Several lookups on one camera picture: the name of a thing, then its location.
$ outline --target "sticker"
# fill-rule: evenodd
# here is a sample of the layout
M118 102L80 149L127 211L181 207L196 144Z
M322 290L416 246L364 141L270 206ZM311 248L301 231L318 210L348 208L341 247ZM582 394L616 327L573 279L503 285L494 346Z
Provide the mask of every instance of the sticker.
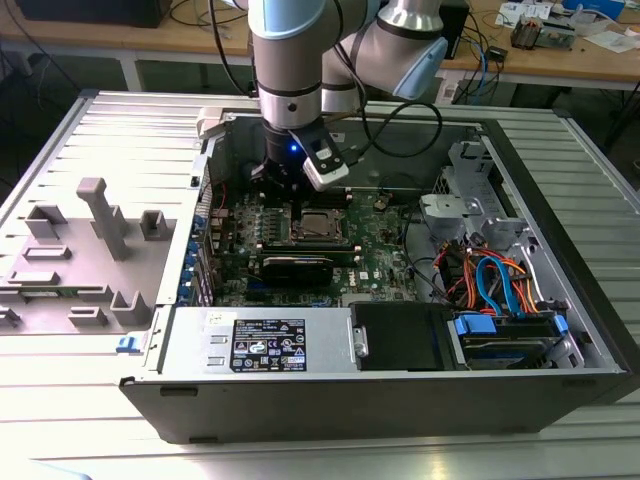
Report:
M217 325L230 325L238 314L236 312L210 312L207 314L207 325L215 327Z
M20 295L27 298L35 297L59 297L58 292L21 292Z
M304 320L235 320L231 370L306 372Z
M336 142L336 143L344 143L346 135L344 133L332 132L331 133L331 138L333 138L333 141Z

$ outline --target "desk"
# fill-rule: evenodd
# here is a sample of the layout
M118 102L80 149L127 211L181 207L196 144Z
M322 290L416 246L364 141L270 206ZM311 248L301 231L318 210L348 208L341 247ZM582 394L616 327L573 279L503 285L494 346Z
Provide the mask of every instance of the desk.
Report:
M629 50L613 53L598 47L584 38L576 39L571 51L537 48L521 50L511 47L512 30L495 25L501 0L470 0L480 31L491 45L508 50L501 83L528 83L559 87L602 88L631 90L640 80L640 53ZM624 23L640 23L640 13L625 9L619 20ZM467 25L473 26L471 19ZM478 61L467 42L462 42L456 58L442 64L441 92L451 91L458 82L468 79L477 68Z
M206 10L206 2L198 1L198 10ZM502 83L529 83L582 88L631 90L640 79L640 54L636 50L616 54L586 40L576 40L573 51L536 49L525 51L511 48L511 30L499 28L492 10L500 8L500 0L470 0L477 12L480 30L492 45L509 51ZM38 50L15 26L0 2L0 39L5 51L33 53ZM25 20L13 0L10 0L16 18L27 31L52 54L115 58L131 91L142 91L144 85L138 72L138 60L170 62L220 63L210 33L197 28L180 25L165 18L159 28L145 29L112 25L87 25L78 23L32 22ZM222 11L219 20L237 16L236 11ZM178 18L193 21L192 9L185 5L176 12ZM640 23L640 14L625 10L622 22ZM249 65L246 19L228 24L230 39L223 39L225 53L230 63ZM447 103L458 83L469 79L477 67L470 46L463 42L456 58L446 60L438 72L444 81L440 87L438 101Z
M206 11L205 0L197 0L198 11ZM220 8L226 5L219 3ZM166 62L220 63L210 32L181 25L167 16L158 28L135 28L124 25L93 25L66 22L41 22L26 20L14 0L9 6L18 22L44 48L53 55L113 58L120 62L127 88L144 90L144 82L138 70L139 60ZM238 16L242 12L223 10L217 13L218 21ZM184 5L176 11L176 17L195 22L193 9ZM229 63L249 65L249 26L245 18L225 24L221 32L225 54ZM7 52L23 54L39 50L27 40L0 1L0 41Z

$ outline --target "power supply label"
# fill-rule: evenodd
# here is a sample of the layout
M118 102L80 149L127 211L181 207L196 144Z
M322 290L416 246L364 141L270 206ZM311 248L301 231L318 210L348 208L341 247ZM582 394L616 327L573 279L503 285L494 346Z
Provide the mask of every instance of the power supply label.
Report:
M307 371L304 320L236 320L231 348L236 373Z

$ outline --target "black box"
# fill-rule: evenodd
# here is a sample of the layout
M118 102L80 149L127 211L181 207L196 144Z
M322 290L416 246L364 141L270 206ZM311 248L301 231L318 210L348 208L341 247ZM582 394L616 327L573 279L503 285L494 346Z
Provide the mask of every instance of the black box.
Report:
M27 20L157 28L173 0L16 0Z
M469 4L466 0L442 0L440 5L440 18L444 23L442 36L449 42L445 58L455 57L468 14Z

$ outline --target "blue latch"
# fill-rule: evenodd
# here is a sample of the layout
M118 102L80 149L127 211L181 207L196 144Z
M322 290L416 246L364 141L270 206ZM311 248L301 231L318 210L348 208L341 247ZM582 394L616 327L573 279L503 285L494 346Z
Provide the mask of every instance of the blue latch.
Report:
M190 282L193 278L193 272L191 270L183 270L180 274L180 280L183 282Z
M458 335L471 334L494 334L497 333L496 325L493 323L491 315L480 313L466 313L460 315L454 321Z
M569 332L569 324L562 315L556 315L555 317L553 317L553 321L555 322L560 334L564 335L565 333Z
M140 353L140 339L131 335L122 337L116 347L116 353Z
M204 228L204 223L204 218L202 218L200 215L193 216L193 225L195 227Z

